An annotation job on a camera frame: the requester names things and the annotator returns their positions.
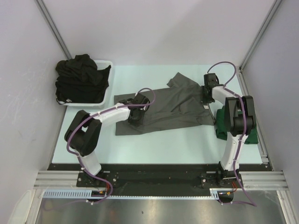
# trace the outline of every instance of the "metal floor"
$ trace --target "metal floor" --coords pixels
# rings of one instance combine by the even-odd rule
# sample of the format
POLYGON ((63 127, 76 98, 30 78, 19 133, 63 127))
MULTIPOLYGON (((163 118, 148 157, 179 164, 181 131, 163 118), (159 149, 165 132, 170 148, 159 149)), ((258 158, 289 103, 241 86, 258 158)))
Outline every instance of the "metal floor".
MULTIPOLYGON (((36 224, 285 224, 276 191, 249 192, 258 207, 223 205, 215 200, 109 199, 97 205, 43 199, 36 224)), ((235 200, 247 201, 241 191, 235 200)))

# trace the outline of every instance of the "green object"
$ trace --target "green object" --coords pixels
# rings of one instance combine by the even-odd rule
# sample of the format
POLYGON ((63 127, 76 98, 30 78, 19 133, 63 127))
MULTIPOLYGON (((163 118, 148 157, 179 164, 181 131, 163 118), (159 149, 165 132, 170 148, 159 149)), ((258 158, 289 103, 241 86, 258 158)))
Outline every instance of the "green object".
MULTIPOLYGON (((228 139, 228 132, 224 125, 224 107, 222 109, 217 110, 216 113, 216 136, 218 139, 227 140, 228 139)), ((256 127, 251 130, 250 135, 245 141, 245 144, 257 144, 257 130, 256 127)))

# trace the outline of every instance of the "white plastic basket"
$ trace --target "white plastic basket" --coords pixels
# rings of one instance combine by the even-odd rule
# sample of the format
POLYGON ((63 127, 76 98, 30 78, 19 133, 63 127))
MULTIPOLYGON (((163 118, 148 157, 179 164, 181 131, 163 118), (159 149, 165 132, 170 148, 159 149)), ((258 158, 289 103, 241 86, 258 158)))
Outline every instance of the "white plastic basket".
POLYGON ((111 69, 110 69, 109 77, 108 77, 109 86, 107 87, 107 89, 105 91, 103 101, 101 103, 98 103, 98 104, 64 103, 62 101, 59 101, 59 103, 61 105, 64 105, 64 106, 80 106, 80 107, 95 106, 95 107, 98 107, 98 108, 104 108, 105 103, 107 102, 107 99, 109 99, 110 94, 111 94, 111 88, 112 88, 111 85, 113 83, 113 78, 114 78, 114 68, 113 68, 113 64, 112 64, 111 61, 94 60, 94 62, 97 64, 98 70, 103 70, 103 69, 107 68, 109 65, 111 65, 111 69))

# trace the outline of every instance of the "aluminum frame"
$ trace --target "aluminum frame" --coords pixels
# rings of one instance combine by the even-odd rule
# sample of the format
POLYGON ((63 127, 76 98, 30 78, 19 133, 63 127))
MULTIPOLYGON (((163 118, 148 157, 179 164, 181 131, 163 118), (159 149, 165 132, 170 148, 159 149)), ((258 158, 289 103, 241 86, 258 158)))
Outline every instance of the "aluminum frame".
POLYGON ((41 11, 44 19, 46 20, 51 32, 53 33, 53 35, 55 37, 55 39, 57 40, 58 45, 61 47, 61 50, 65 54, 66 58, 68 60, 70 60, 71 59, 70 51, 66 47, 66 44, 65 44, 62 36, 60 35, 60 33, 59 33, 59 31, 58 31, 58 29, 55 25, 55 22, 53 21, 51 15, 50 15, 50 12, 48 11, 44 1, 43 0, 35 0, 35 2, 37 4, 37 7, 39 8, 39 10, 41 11))
POLYGON ((269 10, 265 20, 263 21, 263 24, 262 24, 261 28, 259 29, 259 31, 258 31, 254 41, 252 42, 248 52, 246 53, 244 59, 242 60, 242 63, 241 63, 241 66, 240 66, 241 71, 243 71, 245 66, 247 65, 249 59, 251 58, 254 50, 256 49, 259 42, 261 41, 265 31, 267 30, 269 24, 271 23, 274 15, 276 14, 279 7, 281 6, 282 2, 283 2, 283 0, 275 0, 274 3, 272 4, 272 7, 269 10))
MULTIPOLYGON (((276 190, 287 224, 297 224, 298 214, 294 210, 294 203, 282 171, 263 171, 263 172, 240 172, 246 190, 276 190)), ((47 189, 70 189, 80 191, 82 189, 95 188, 77 188, 76 182, 79 171, 40 171, 37 175, 34 185, 34 199, 30 208, 26 224, 34 224, 43 198, 43 193, 47 189)), ((219 189, 210 189, 211 196, 213 192, 219 189)), ((113 196, 111 199, 191 199, 202 200, 201 197, 127 197, 113 196)))
MULTIPOLYGON (((237 73, 237 78, 238 78, 238 81, 239 81, 239 84, 240 84, 242 94, 243 95, 250 95, 242 71, 239 71, 237 73)), ((272 168, 274 169, 273 164, 271 163, 271 161, 269 159, 269 156, 268 156, 267 146, 266 146, 265 140, 263 138, 261 127, 259 125, 258 116, 256 116, 256 123, 257 123, 256 128, 257 128, 257 134, 258 134, 257 137, 258 137, 258 142, 259 142, 259 148, 258 149, 259 149, 259 152, 260 152, 260 155, 261 155, 261 158, 262 158, 262 162, 263 162, 263 164, 270 163, 272 168)))

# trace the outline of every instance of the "black bracket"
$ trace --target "black bracket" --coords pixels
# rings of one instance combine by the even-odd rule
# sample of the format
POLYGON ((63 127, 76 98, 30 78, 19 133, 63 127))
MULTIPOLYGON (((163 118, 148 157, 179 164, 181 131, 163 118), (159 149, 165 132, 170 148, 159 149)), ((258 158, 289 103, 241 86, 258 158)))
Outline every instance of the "black bracket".
MULTIPOLYGON (((256 114, 252 96, 243 96, 242 101, 246 116, 246 135, 249 135, 251 130, 256 127, 256 114)), ((233 136, 243 133, 244 122, 240 112, 241 103, 239 98, 226 97, 224 107, 224 125, 228 132, 233 136)))
POLYGON ((203 104, 210 104, 215 102, 212 98, 212 89, 216 86, 220 86, 219 79, 215 73, 209 73, 204 75, 204 82, 205 85, 202 86, 202 103, 203 104))
MULTIPOLYGON (((79 111, 67 129, 64 140, 68 141, 73 131, 88 117, 89 113, 83 110, 79 111)), ((98 144, 102 123, 98 119, 91 118, 83 127, 87 127, 87 130, 83 131, 81 127, 73 136, 70 146, 78 151, 81 156, 86 156, 92 153, 98 144)))
MULTIPOLYGON (((130 98, 130 99, 127 99, 127 100, 120 101, 121 104, 125 104, 125 105, 147 104, 149 102, 150 102, 150 100, 147 97, 145 97, 144 95, 140 94, 140 93, 138 93, 134 97, 134 99, 130 98)), ((149 109, 149 107, 150 106, 148 106, 146 108, 146 110, 143 110, 142 107, 140 107, 140 106, 130 107, 130 115, 129 115, 129 118, 128 118, 128 122, 131 125, 134 125, 134 126, 142 125, 144 114, 149 109)))
MULTIPOLYGON (((202 173, 199 178, 201 179, 201 187, 202 188, 227 188, 231 189, 233 182, 237 185, 237 187, 241 187, 235 178, 230 179, 220 179, 219 174, 216 173, 202 173)), ((238 174, 238 178, 242 183, 242 176, 238 174)))
MULTIPOLYGON (((118 187, 118 173, 104 173, 101 171, 96 176, 108 180, 114 188, 118 187)), ((80 171, 80 173, 78 174, 76 186, 78 188, 105 188, 106 183, 91 177, 83 171, 80 171)))

